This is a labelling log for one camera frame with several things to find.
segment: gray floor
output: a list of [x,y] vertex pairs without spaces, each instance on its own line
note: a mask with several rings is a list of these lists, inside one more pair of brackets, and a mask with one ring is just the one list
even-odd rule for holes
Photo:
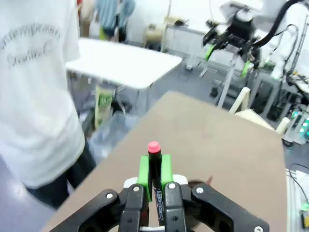
[[[168,90],[176,90],[197,99],[213,103],[209,97],[213,79],[223,80],[223,76],[207,73],[203,79],[198,77],[201,68],[186,71],[180,65],[151,88],[151,104],[154,104]],[[131,89],[121,92],[121,98],[129,100],[134,107],[132,113],[141,116],[145,113],[144,93]],[[286,165],[299,162],[309,166],[309,145],[295,146],[293,150],[285,149]],[[23,186],[10,174],[4,162],[0,159],[0,232],[37,232],[54,213],[51,209],[41,205],[28,195]]]

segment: marker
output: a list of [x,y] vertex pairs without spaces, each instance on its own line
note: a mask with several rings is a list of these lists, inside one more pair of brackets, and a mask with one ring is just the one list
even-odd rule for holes
[[156,202],[156,209],[158,212],[159,225],[164,226],[164,204],[163,191],[161,186],[161,163],[162,154],[161,147],[158,142],[150,142],[148,144],[149,164],[153,180],[154,195]]

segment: wooden board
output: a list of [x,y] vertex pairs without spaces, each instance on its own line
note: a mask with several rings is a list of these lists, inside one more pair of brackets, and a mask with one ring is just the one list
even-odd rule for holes
[[[286,183],[281,139],[275,132],[213,105],[169,92],[143,117],[62,205],[42,230],[50,231],[104,189],[120,191],[138,175],[140,156],[157,140],[172,155],[174,174],[206,181],[270,225],[286,231]],[[150,226],[158,225],[151,203]],[[195,231],[210,231],[202,225]]]

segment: metal frame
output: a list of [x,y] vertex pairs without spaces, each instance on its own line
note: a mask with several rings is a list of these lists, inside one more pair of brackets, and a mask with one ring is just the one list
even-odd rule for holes
[[[297,179],[296,172],[291,171]],[[299,209],[301,208],[301,191],[295,181],[290,177],[289,170],[285,169],[286,192],[287,192],[287,232],[305,232],[301,225]]]
[[[75,76],[76,76],[76,73],[71,72],[71,71],[67,71],[68,89],[69,89],[69,91],[72,95],[72,99],[74,101],[74,104],[76,104],[76,96],[75,96],[76,91],[75,91],[74,83],[73,83],[73,81],[74,81],[73,78],[75,78]],[[97,80],[94,77],[86,77],[86,78],[88,78],[90,80]],[[126,86],[122,85],[122,86],[118,87],[118,85],[116,85],[114,83],[107,82],[107,81],[102,81],[101,83],[108,83],[108,84],[113,85],[113,88],[114,88],[113,97],[117,101],[117,103],[119,104],[122,112],[124,114],[126,114],[126,109],[125,109],[123,103],[121,102],[121,100],[118,97],[119,92],[121,90],[123,90],[124,88],[126,88]],[[142,91],[145,92],[145,112],[147,112],[150,109],[150,98],[151,98],[151,88],[152,88],[152,86],[153,86],[153,83],[149,87],[142,89]],[[138,92],[137,98],[140,96],[140,91],[141,91],[141,89],[137,89],[137,92]]]
[[233,74],[234,74],[234,71],[235,71],[235,66],[236,66],[237,61],[238,61],[238,56],[239,56],[238,53],[234,53],[233,58],[230,61],[229,69],[227,71],[227,74],[226,74],[226,77],[225,77],[225,80],[224,80],[224,87],[223,87],[222,94],[220,96],[220,100],[219,100],[219,103],[218,103],[218,108],[222,108],[223,103],[225,101],[228,88],[231,85],[232,77],[233,77]]
[[[253,101],[256,97],[256,94],[261,86],[261,84],[263,82],[267,82],[269,84],[272,85],[272,91],[271,91],[271,94],[270,94],[270,97],[266,103],[266,106],[263,110],[263,112],[261,113],[261,117],[263,118],[267,118],[267,115],[272,107],[272,105],[274,104],[275,100],[277,99],[277,95],[279,93],[279,88],[280,88],[280,80],[277,80],[277,79],[274,79],[272,78],[271,76],[269,76],[268,73],[260,73],[257,78],[255,79],[254,81],[254,85],[253,85],[253,88],[251,90],[251,94],[250,94],[250,99],[249,99],[249,108],[252,107],[252,104],[253,104]],[[294,87],[294,86],[289,86],[288,84],[286,83],[283,83],[282,85],[282,90],[285,90],[285,91],[288,91],[292,94],[297,94],[298,91],[297,89]],[[280,118],[279,118],[279,121],[281,121],[285,116],[286,114],[284,113],[287,113],[290,109],[291,105],[290,104],[286,104]]]

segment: person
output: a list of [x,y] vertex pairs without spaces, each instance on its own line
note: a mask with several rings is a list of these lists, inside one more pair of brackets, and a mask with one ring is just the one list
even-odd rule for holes
[[116,29],[116,13],[119,12],[119,42],[126,40],[126,23],[135,9],[135,0],[96,0],[101,38],[113,40]]
[[81,5],[81,36],[89,37],[91,21],[95,12],[95,0],[83,0]]
[[94,169],[65,64],[79,57],[76,0],[0,0],[0,154],[58,208]]

